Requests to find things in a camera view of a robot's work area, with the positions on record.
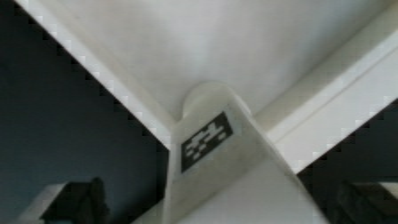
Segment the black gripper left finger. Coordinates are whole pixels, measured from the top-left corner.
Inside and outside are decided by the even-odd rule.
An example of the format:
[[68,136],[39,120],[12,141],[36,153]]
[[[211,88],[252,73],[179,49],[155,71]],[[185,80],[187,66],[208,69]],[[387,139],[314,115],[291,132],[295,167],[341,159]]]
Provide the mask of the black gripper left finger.
[[105,183],[66,182],[44,187],[18,217],[21,224],[107,224]]

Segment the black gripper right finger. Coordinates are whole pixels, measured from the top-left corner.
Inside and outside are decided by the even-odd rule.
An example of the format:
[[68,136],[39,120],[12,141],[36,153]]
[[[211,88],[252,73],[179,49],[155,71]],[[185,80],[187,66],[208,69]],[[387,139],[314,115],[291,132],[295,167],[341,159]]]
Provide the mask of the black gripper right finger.
[[398,182],[341,183],[334,224],[398,224]]

